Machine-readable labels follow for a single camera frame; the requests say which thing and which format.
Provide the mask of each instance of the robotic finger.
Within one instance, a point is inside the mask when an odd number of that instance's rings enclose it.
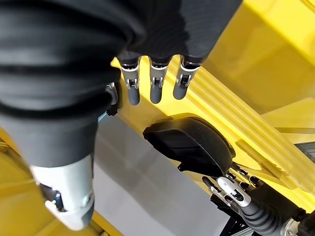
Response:
[[[139,92],[139,73],[140,73],[140,59],[141,57],[133,59],[118,59],[122,67],[125,84],[128,89],[129,102],[136,106],[140,102]]]

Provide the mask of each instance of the black rubber pad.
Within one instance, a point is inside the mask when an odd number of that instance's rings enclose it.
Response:
[[[296,146],[315,163],[315,142],[296,144]]]
[[[154,104],[159,103],[162,99],[162,88],[160,88],[159,86],[151,87],[150,99],[151,102]]]

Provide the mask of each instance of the black plastic object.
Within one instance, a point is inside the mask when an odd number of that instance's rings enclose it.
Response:
[[[250,188],[247,193],[252,199],[276,208],[283,219],[295,218],[299,213],[296,204],[261,180],[260,186]]]
[[[216,178],[232,165],[233,148],[214,127],[197,117],[155,123],[143,136],[163,155],[180,161],[180,171]]]
[[[288,220],[283,219],[275,208],[254,199],[242,207],[242,213],[246,224],[262,236],[280,236],[283,224]]]
[[[315,163],[315,142],[295,144],[313,163]]]
[[[315,211],[308,214],[298,227],[298,236],[315,236]]]

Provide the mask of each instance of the robotic hand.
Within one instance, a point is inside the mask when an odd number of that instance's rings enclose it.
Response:
[[[315,211],[307,214],[305,210],[259,178],[250,176],[235,163],[232,168],[249,183],[240,181],[232,173],[217,178],[218,187],[207,177],[202,180],[209,190],[233,211],[234,217],[235,213],[242,217],[242,224],[246,224],[261,236],[315,235]]]
[[[182,99],[241,0],[15,0],[0,3],[0,127],[18,146],[46,207],[72,230],[94,209],[97,118],[117,102],[120,71],[139,103],[139,59],[150,57],[151,101],[182,57]]]

